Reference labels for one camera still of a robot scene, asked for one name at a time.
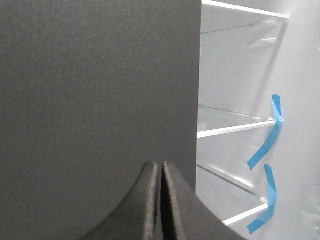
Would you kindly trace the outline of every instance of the blue tape strip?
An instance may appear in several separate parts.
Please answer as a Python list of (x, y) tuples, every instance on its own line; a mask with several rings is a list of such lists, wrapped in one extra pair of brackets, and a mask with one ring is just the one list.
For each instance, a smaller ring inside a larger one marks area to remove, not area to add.
[(250, 234), (253, 234), (272, 218), (277, 203), (278, 195), (272, 168), (269, 165), (264, 165), (264, 170), (268, 182), (268, 209), (256, 220), (254, 220), (250, 225), (247, 226)]
[(279, 95), (275, 94), (272, 95), (272, 106), (275, 115), (275, 126), (273, 127), (272, 131), (270, 132), (268, 138), (266, 139), (265, 143), (262, 147), (255, 153), (255, 155), (248, 161), (248, 165), (252, 170), (260, 161), (261, 159), (270, 151), (270, 149), (275, 145), (276, 140), (279, 136), (282, 123), (284, 119), (282, 118), (282, 111), (281, 111), (281, 98)]

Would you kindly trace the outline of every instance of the black curved foam piece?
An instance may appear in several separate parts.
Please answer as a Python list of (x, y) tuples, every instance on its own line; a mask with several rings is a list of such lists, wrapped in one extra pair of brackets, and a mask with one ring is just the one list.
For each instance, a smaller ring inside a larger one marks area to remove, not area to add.
[(146, 162), (119, 206), (80, 240), (152, 240), (157, 215), (158, 165)]
[(162, 167), (160, 206), (165, 240), (245, 240), (205, 207), (171, 162)]

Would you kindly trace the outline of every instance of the dark gray panel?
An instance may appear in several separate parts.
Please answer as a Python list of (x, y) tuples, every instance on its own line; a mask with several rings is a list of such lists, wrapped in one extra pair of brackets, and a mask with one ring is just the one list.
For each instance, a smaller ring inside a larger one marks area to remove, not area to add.
[(200, 0), (0, 6), (0, 239), (82, 236), (145, 161), (195, 187)]

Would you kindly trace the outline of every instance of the transparent plastic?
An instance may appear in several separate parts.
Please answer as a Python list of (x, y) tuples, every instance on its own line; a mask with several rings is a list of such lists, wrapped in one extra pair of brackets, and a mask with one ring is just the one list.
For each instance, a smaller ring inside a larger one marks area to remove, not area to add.
[(302, 206), (302, 222), (315, 240), (320, 240), (320, 185), (302, 187)]

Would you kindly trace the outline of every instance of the clear acrylic shelf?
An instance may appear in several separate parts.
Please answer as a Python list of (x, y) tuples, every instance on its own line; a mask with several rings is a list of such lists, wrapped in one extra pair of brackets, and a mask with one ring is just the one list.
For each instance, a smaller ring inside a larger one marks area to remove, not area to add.
[(261, 117), (198, 106), (197, 138), (269, 127), (275, 124), (276, 122), (273, 118), (263, 119)]
[(259, 198), (197, 166), (196, 194), (225, 225), (232, 226), (268, 209)]
[(202, 34), (290, 19), (290, 16), (285, 14), (211, 0), (202, 0), (201, 16)]

